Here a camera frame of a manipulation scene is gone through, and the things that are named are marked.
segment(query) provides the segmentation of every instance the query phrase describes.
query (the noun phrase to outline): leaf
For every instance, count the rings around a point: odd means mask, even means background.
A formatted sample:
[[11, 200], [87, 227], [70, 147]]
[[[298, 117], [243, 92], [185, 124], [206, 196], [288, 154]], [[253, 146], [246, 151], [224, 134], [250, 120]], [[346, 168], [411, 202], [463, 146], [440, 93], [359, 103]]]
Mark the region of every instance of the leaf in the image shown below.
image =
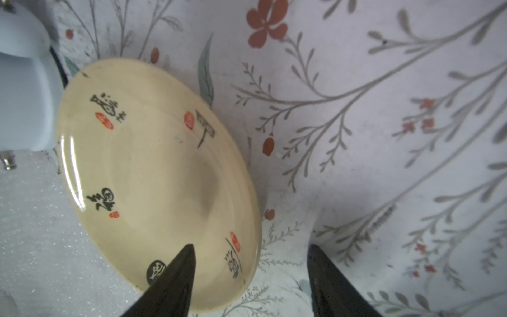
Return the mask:
[[504, 169], [507, 168], [507, 162], [492, 163], [488, 165], [489, 169]]
[[385, 299], [386, 301], [389, 301], [389, 295], [384, 291], [379, 291], [380, 296]]
[[408, 34], [412, 34], [409, 26], [409, 16], [405, 9], [401, 9], [398, 12], [398, 23], [400, 24], [400, 27], [402, 28], [403, 31], [405, 31]]
[[197, 76], [199, 78], [199, 92], [205, 102], [211, 107], [213, 99], [215, 98], [215, 90], [211, 80], [211, 73], [209, 71], [209, 49], [211, 47], [211, 39], [213, 34], [209, 37], [208, 42], [204, 46], [197, 63]]
[[453, 200], [453, 199], [456, 199], [456, 197], [454, 197], [454, 196], [438, 196], [438, 197], [435, 197], [435, 199], [433, 201], [434, 202], [446, 202], [446, 201]]
[[385, 312], [385, 313], [392, 313], [392, 312], [398, 312], [398, 311], [400, 311], [400, 310], [401, 310], [401, 308], [398, 308], [398, 307], [392, 307], [392, 308], [388, 308], [388, 309], [386, 309], [384, 312]]
[[298, 76], [299, 78], [301, 78], [301, 76], [299, 75], [298, 69], [294, 65], [291, 66], [291, 69], [294, 72], [294, 74], [296, 74], [296, 76]]
[[297, 130], [296, 130], [296, 133], [301, 133], [301, 132], [303, 132], [303, 131], [305, 131], [305, 130], [308, 130], [308, 129], [310, 129], [310, 128], [311, 128], [311, 127], [302, 127], [302, 128], [299, 128], [299, 129], [297, 129]]
[[422, 51], [424, 49], [424, 46], [420, 46], [420, 47], [416, 47], [416, 48], [410, 48], [408, 50], [405, 51], [405, 54], [412, 54], [412, 53], [415, 53], [415, 52], [419, 52], [419, 51]]
[[486, 189], [486, 191], [481, 195], [481, 202], [487, 202], [489, 198], [491, 198], [491, 195], [493, 195], [493, 192], [495, 191], [496, 187], [500, 184], [502, 179], [499, 179], [491, 184], [491, 186]]
[[456, 132], [458, 132], [460, 127], [461, 127], [461, 123], [458, 124], [454, 129], [452, 129], [451, 133], [449, 133], [447, 138], [445, 138], [445, 142], [449, 142], [450, 140], [452, 140], [454, 138], [454, 136], [456, 135]]
[[409, 233], [409, 236], [413, 236], [413, 235], [418, 235], [419, 233], [421, 233], [423, 230], [416, 230], [416, 231], [412, 231], [411, 233]]
[[480, 105], [476, 110], [476, 115], [480, 115], [484, 109], [488, 106], [489, 102], [491, 101], [491, 95]]
[[482, 42], [482, 40], [484, 39], [484, 37], [486, 36], [486, 34], [488, 33], [488, 30], [489, 30], [489, 25], [490, 23], [486, 23], [484, 24], [483, 26], [481, 26], [481, 28], [477, 31], [477, 33], [475, 33], [474, 37], [472, 38], [472, 45], [477, 45], [479, 44], [480, 42]]
[[449, 72], [449, 77], [453, 79], [459, 79], [459, 80], [467, 80], [468, 76], [463, 74], [462, 72], [452, 71]]
[[156, 64], [158, 62], [159, 57], [160, 51], [157, 47], [154, 47], [152, 53], [150, 54], [150, 62], [152, 62], [152, 64]]
[[348, 11], [349, 13], [353, 13], [355, 11], [355, 7], [357, 6], [357, 1], [356, 0], [349, 0], [349, 3], [348, 3]]
[[405, 168], [409, 168], [410, 166], [412, 166], [412, 164], [414, 164], [415, 162], [415, 157], [413, 159], [411, 159], [410, 161], [407, 162], [407, 164], [405, 164]]
[[385, 50], [385, 47], [382, 46], [372, 47], [368, 50], [368, 54], [373, 55], [383, 50]]
[[296, 55], [296, 54], [294, 53], [294, 51], [293, 51], [293, 50], [291, 50], [290, 48], [286, 48], [286, 49], [285, 49], [285, 51], [286, 51], [288, 54], [292, 55], [292, 56], [295, 56], [295, 55]]
[[340, 4], [340, 1], [341, 0], [336, 0], [336, 2], [333, 3], [333, 5], [329, 7], [329, 9], [324, 13], [323, 19], [327, 19], [327, 18], [329, 18], [329, 16], [331, 16], [333, 14], [336, 7]]
[[505, 140], [506, 137], [507, 137], [507, 122], [495, 134], [495, 136], [493, 137], [493, 143], [499, 144], [503, 142], [503, 140]]
[[161, 19], [164, 20], [167, 23], [167, 25], [172, 27], [173, 30], [178, 32], [183, 31], [182, 24], [177, 18], [170, 15], [166, 15], [165, 17], [161, 17]]
[[426, 297], [424, 297], [421, 294], [415, 294], [415, 300], [419, 303], [419, 305], [421, 305], [422, 308], [429, 311], [429, 304], [428, 304], [428, 300], [426, 299]]
[[398, 300], [403, 303], [403, 305], [405, 306], [409, 306], [409, 300], [407, 299], [407, 297], [401, 293], [395, 293], [396, 295], [396, 298], [398, 298]]
[[71, 61], [67, 56], [64, 56], [65, 64], [67, 64], [68, 71], [70, 75], [74, 77], [77, 73], [79, 73], [79, 68], [73, 61]]
[[376, 40], [384, 39], [384, 37], [382, 37], [382, 34], [380, 34], [378, 31], [369, 31], [368, 36]]
[[368, 243], [372, 242], [372, 238], [370, 237], [370, 234], [367, 232], [365, 232], [365, 239]]
[[313, 57], [313, 54], [315, 53], [315, 48], [312, 48], [310, 50], [310, 53], [308, 54], [308, 60], [306, 61], [306, 65], [308, 66], [308, 63], [310, 63], [310, 59]]
[[343, 237], [343, 238], [339, 238], [337, 239], [335, 242], [336, 243], [342, 243], [343, 241], [347, 240], [348, 238], [350, 238], [352, 235], [347, 235], [346, 237]]

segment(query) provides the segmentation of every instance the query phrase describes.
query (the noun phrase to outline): plate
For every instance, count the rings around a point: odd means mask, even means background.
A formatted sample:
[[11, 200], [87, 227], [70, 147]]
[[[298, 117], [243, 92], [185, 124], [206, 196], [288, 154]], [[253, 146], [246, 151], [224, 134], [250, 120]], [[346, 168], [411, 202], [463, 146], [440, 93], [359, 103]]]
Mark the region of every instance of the plate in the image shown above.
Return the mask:
[[136, 288], [193, 243], [191, 311], [244, 293], [261, 246], [254, 186], [233, 138], [190, 88], [137, 60], [95, 62], [64, 91], [57, 142], [81, 223]]

